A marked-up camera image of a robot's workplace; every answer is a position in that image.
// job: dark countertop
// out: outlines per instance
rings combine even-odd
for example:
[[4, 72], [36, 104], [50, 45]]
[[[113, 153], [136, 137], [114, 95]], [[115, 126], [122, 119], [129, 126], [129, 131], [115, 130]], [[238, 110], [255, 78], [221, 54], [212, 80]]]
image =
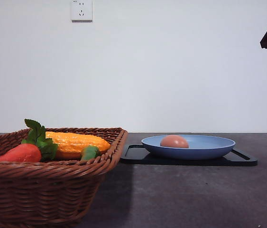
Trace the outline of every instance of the dark countertop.
[[[130, 133], [126, 144], [160, 134]], [[75, 228], [267, 228], [267, 133], [205, 135], [236, 141], [258, 165], [119, 163]]]

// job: green vegetable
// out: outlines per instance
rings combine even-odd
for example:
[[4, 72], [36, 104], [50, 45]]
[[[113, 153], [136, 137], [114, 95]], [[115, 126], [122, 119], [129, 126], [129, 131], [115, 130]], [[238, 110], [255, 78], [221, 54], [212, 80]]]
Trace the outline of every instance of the green vegetable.
[[39, 122], [25, 119], [27, 127], [31, 128], [27, 139], [21, 141], [22, 144], [30, 143], [36, 145], [41, 154], [42, 160], [53, 160], [56, 155], [57, 144], [53, 143], [51, 138], [46, 139], [46, 130]]
[[82, 155], [81, 161], [83, 161], [83, 160], [89, 160], [91, 158], [96, 158], [97, 156], [101, 155], [101, 152], [99, 148], [96, 146], [87, 146], [85, 149], [83, 149], [81, 155]]

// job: orange bitter gourd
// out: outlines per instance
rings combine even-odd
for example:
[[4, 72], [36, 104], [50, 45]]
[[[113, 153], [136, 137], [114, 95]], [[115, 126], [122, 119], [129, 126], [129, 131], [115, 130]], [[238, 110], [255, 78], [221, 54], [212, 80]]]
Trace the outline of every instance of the orange bitter gourd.
[[89, 134], [46, 132], [46, 138], [58, 144], [55, 158], [61, 160], [80, 159], [82, 150], [89, 145], [98, 147], [101, 154], [110, 148], [106, 140]]

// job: black tray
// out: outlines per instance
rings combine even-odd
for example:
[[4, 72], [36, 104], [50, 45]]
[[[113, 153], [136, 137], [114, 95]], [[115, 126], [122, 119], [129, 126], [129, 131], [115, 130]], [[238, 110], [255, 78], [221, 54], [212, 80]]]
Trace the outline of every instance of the black tray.
[[208, 160], [182, 160], [158, 157], [150, 154], [143, 145], [126, 145], [120, 158], [125, 164], [147, 165], [201, 165], [201, 166], [255, 166], [256, 158], [235, 148], [225, 156]]

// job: orange carrot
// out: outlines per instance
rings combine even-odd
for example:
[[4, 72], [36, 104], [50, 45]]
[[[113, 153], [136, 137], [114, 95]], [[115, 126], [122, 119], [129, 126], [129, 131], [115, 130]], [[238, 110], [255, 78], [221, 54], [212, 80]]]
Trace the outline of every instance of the orange carrot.
[[37, 146], [25, 143], [0, 156], [0, 162], [40, 162], [41, 158], [42, 155]]

